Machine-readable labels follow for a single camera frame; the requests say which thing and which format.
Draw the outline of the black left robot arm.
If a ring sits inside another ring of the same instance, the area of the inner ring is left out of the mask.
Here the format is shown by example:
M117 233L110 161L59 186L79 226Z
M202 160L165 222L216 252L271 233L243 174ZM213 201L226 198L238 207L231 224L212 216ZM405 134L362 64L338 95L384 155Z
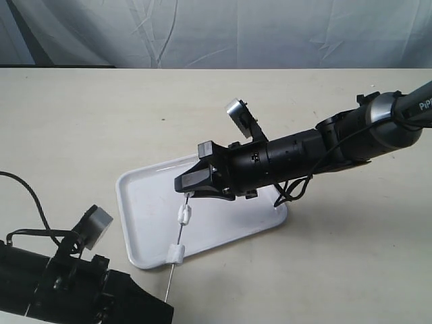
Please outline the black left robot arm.
M174 308L100 255L50 258L1 245L1 310L49 323L171 323Z

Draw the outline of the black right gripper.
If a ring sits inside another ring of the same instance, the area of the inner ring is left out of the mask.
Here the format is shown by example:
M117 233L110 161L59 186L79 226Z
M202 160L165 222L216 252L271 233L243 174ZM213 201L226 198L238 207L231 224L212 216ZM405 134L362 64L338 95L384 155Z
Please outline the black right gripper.
M216 193L228 200L238 196L256 198L258 189L267 185L269 162L267 141L246 144L235 142L223 147L213 141L198 144L198 158L216 169L215 187L209 169L187 171L174 180L177 193L192 193L192 198L210 197Z

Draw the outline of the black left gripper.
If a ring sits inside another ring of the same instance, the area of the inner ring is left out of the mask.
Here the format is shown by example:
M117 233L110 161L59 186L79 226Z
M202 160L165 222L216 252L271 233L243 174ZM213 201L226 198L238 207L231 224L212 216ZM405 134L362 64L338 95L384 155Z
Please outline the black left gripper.
M26 316L49 323L171 323L174 309L109 259L49 261Z

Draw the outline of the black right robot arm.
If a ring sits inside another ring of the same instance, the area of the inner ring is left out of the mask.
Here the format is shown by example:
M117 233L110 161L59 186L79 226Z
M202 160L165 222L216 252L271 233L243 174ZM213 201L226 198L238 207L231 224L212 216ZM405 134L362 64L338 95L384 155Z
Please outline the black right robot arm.
M314 128L269 140L247 104L239 99L227 114L248 139L198 146L198 163L174 181L178 193L233 201L257 197L273 186L276 205L299 200L320 173L365 165L371 159L415 144L431 127L431 85L403 94L373 92L356 98L357 108L339 112Z

